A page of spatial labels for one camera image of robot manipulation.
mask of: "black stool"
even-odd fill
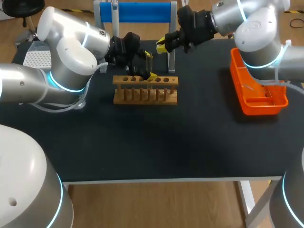
[[[16,41],[17,47],[21,42],[37,39],[36,27],[31,16],[42,11],[44,0],[3,0],[2,9],[5,14],[14,18],[23,18],[22,26],[28,26],[29,30],[21,33]]]

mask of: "orange tray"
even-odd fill
[[[237,48],[231,50],[230,71],[238,100],[246,115],[275,115],[288,106],[286,87],[257,83]]]

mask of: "cable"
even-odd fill
[[[282,55],[282,57],[277,61],[277,65],[276,65],[276,68],[275,68],[275,79],[274,80],[259,80],[259,79],[255,79],[256,82],[264,85],[264,86],[286,86],[286,87],[289,87],[301,94],[304,95],[304,89],[298,87],[298,86],[295,86],[293,84],[290,84],[290,82],[280,82],[279,81],[279,68],[280,68],[280,64],[281,64],[281,61],[283,59],[283,56],[286,52],[286,50],[288,49],[288,47],[291,46],[291,40],[287,40],[286,41],[286,45],[284,46],[284,53]]]
[[[303,23],[303,25],[302,25],[302,26],[293,26],[293,22],[296,21],[296,20],[301,21],[301,22]],[[301,28],[304,28],[304,20],[301,19],[301,18],[295,18],[295,19],[293,19],[293,20],[290,21],[289,25],[290,25],[290,27],[292,27],[292,28],[294,28],[294,29],[295,29],[295,28],[296,28],[296,29],[301,29]]]

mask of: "blue bar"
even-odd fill
[[[170,23],[170,2],[119,2],[119,22]],[[100,3],[101,22],[112,22],[110,2]]]

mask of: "yellow object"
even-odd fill
[[[146,56],[152,57],[149,52],[147,52],[147,51],[145,51],[145,52],[146,52]]]
[[[154,74],[154,73],[150,73],[150,77],[148,78],[148,80],[153,80],[157,77],[157,74]]]
[[[165,48],[165,44],[158,44],[159,42],[165,40],[165,37],[162,37],[159,41],[156,42],[156,51],[157,54],[167,53],[167,49]]]
[[[296,11],[296,10],[290,10],[290,11],[287,11],[286,13],[301,13],[300,11]]]

